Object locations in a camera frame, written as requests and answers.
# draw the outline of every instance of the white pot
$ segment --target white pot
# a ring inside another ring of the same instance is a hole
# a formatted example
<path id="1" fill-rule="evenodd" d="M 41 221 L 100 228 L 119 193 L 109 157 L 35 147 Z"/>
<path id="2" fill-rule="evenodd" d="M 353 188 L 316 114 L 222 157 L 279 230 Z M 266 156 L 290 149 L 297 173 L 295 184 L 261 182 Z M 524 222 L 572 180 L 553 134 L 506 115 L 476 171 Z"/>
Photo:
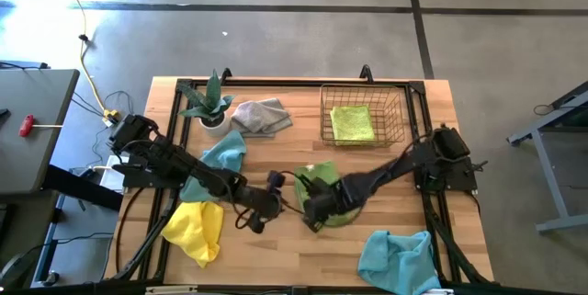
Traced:
<path id="1" fill-rule="evenodd" d="M 212 137 L 224 136 L 229 132 L 229 130 L 231 130 L 231 118 L 229 115 L 227 115 L 226 111 L 224 112 L 224 119 L 222 120 L 222 123 L 215 127 L 208 127 L 202 123 L 202 119 L 198 120 L 200 121 L 200 125 L 204 128 L 204 130 L 206 130 L 209 136 Z"/>

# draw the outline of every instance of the red screwdriver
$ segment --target red screwdriver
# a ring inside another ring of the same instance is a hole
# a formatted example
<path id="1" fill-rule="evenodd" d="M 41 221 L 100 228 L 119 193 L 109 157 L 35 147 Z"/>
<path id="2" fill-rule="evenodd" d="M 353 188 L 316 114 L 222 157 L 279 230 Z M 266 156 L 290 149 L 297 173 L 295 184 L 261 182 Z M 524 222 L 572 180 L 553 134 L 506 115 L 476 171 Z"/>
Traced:
<path id="1" fill-rule="evenodd" d="M 35 125 L 34 122 L 35 118 L 33 117 L 33 115 L 26 116 L 25 119 L 22 121 L 22 124 L 20 125 L 18 135 L 20 135 L 21 137 L 26 137 L 34 127 L 54 129 L 59 129 L 63 127 L 63 125 Z"/>

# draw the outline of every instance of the red handle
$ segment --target red handle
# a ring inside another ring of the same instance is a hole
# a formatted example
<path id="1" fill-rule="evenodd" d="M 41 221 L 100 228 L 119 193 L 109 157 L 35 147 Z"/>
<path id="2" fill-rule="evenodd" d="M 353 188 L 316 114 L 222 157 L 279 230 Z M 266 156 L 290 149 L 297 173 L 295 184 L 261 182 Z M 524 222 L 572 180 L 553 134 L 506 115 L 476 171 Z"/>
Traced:
<path id="1" fill-rule="evenodd" d="M 26 137 L 30 133 L 30 130 L 33 128 L 34 120 L 35 118 L 33 117 L 33 115 L 26 116 L 25 119 L 22 121 L 22 124 L 20 125 L 18 135 L 20 135 L 21 137 Z"/>

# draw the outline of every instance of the succulent plant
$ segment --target succulent plant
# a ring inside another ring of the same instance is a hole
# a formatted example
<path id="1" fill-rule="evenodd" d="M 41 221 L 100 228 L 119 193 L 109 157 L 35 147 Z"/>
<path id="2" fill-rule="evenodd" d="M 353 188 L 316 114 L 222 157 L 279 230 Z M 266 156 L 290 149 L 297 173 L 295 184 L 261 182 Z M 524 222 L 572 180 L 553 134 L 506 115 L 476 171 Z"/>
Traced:
<path id="1" fill-rule="evenodd" d="M 219 80 L 216 70 L 212 72 L 212 76 L 206 84 L 206 95 L 188 85 L 179 85 L 178 88 L 192 105 L 192 108 L 180 111 L 179 115 L 201 118 L 213 126 L 222 122 L 224 111 L 229 108 L 235 98 L 235 96 L 221 98 L 221 80 Z"/>

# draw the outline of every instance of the green cloth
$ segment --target green cloth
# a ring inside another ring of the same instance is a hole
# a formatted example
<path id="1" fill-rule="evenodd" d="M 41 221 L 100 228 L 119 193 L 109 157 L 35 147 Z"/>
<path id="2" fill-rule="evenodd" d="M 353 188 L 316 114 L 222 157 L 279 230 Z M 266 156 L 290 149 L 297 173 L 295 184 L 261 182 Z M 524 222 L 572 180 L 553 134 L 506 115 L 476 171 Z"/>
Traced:
<path id="1" fill-rule="evenodd" d="M 329 184 L 329 186 L 333 185 L 335 181 L 339 179 L 339 173 L 337 173 L 337 169 L 334 166 L 333 162 L 316 164 L 313 166 L 311 170 L 309 170 L 309 168 L 306 166 L 301 166 L 295 169 L 294 173 L 297 176 L 305 175 L 309 180 L 313 180 L 314 178 L 318 177 L 322 179 L 325 183 Z M 302 185 L 302 183 L 298 179 L 296 179 L 294 183 L 294 188 L 296 189 L 296 198 L 298 199 L 300 206 L 304 210 L 303 203 L 305 200 L 309 199 L 309 194 L 306 191 L 304 185 Z M 355 209 L 347 212 L 346 214 L 331 216 L 324 223 L 324 225 L 330 227 L 338 227 L 350 224 L 355 220 L 360 210 L 361 209 Z"/>
<path id="2" fill-rule="evenodd" d="M 337 144 L 376 140 L 368 106 L 334 107 L 331 110 L 331 122 L 334 139 L 342 141 Z"/>

